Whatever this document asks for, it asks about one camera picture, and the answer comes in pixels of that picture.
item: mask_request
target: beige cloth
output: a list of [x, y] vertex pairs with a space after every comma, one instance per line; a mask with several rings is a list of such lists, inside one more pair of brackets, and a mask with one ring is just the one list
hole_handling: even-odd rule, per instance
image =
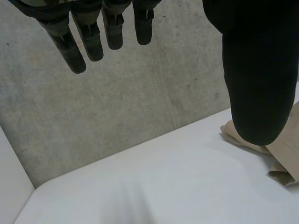
[[246, 142], [236, 131], [232, 120], [222, 126], [221, 131], [226, 140], [238, 146], [273, 155], [277, 163], [268, 172], [270, 178], [285, 186], [299, 182], [299, 102], [293, 106], [281, 134], [267, 146], [256, 146]]

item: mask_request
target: white table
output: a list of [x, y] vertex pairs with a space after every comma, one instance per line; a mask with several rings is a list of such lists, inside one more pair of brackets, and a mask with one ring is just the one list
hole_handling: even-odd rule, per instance
[[16, 224], [296, 224], [299, 187], [220, 136], [225, 110], [53, 179]]

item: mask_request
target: robotic hand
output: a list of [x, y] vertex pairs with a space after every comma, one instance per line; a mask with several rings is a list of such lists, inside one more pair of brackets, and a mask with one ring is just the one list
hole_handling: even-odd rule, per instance
[[[103, 58], [97, 18], [103, 11], [108, 45], [122, 46], [122, 13], [132, 0], [9, 0], [47, 30], [75, 73], [85, 62], [72, 37], [69, 11], [88, 57]], [[161, 0], [133, 0], [141, 45], [151, 41], [153, 9]], [[209, 21], [223, 34], [223, 67], [234, 125], [256, 145], [272, 143], [294, 102], [299, 61], [298, 0], [203, 0]]]
[[122, 47], [122, 13], [133, 1], [135, 30], [141, 45], [150, 43], [154, 8], [161, 0], [9, 0], [25, 15], [36, 18], [74, 73], [86, 70], [84, 59], [69, 29], [69, 12], [75, 21], [89, 59], [103, 58], [97, 18], [102, 10], [110, 49]]

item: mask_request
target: concrete floor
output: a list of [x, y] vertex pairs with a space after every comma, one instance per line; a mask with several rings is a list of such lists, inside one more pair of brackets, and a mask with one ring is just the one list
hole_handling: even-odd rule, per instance
[[221, 35], [198, 0], [164, 0], [153, 40], [137, 44], [133, 10], [124, 46], [73, 74], [34, 19], [0, 3], [0, 125], [35, 187], [229, 107]]

